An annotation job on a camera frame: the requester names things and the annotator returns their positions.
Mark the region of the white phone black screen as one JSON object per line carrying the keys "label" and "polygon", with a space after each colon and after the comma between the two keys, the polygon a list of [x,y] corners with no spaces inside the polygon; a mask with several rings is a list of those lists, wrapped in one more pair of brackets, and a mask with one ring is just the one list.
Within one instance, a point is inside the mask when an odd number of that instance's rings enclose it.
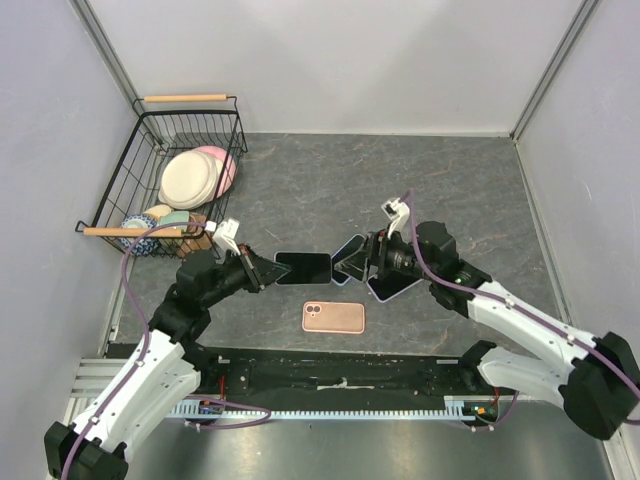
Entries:
{"label": "white phone black screen", "polygon": [[326,285],[332,281],[332,258],[328,253],[277,252],[274,260],[290,267],[276,281],[277,285]]}

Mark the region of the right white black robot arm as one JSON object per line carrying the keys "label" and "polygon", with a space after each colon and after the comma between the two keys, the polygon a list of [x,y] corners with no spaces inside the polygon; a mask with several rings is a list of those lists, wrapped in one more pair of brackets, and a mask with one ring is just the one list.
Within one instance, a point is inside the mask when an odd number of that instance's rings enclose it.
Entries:
{"label": "right white black robot arm", "polygon": [[338,271],[360,281],[371,272],[429,281],[447,310],[505,335],[521,356],[479,341],[462,357],[458,381],[467,392],[487,387],[518,391],[561,408],[593,438],[608,440],[639,405],[639,366],[629,343],[614,332],[579,330],[526,304],[484,271],[463,260],[441,222],[420,223],[406,242],[389,229],[371,233]]}

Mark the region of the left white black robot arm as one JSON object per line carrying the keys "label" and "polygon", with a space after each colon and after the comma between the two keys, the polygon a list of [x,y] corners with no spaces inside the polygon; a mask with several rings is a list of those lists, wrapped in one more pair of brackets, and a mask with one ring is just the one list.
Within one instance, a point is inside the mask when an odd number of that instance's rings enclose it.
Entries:
{"label": "left white black robot arm", "polygon": [[44,436],[55,479],[123,479],[134,454],[185,397],[219,382],[199,336],[210,307],[240,290],[259,293],[290,272],[247,245],[223,261],[205,250],[185,257],[176,280],[134,352],[99,396],[70,424],[54,423]]}

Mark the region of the pink phone case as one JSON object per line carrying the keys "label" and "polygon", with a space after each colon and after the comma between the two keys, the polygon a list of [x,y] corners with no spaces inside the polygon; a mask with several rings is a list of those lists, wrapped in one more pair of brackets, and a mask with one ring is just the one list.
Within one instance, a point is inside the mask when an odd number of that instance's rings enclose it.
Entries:
{"label": "pink phone case", "polygon": [[363,304],[310,301],[302,311],[302,329],[311,333],[359,335],[365,331]]}

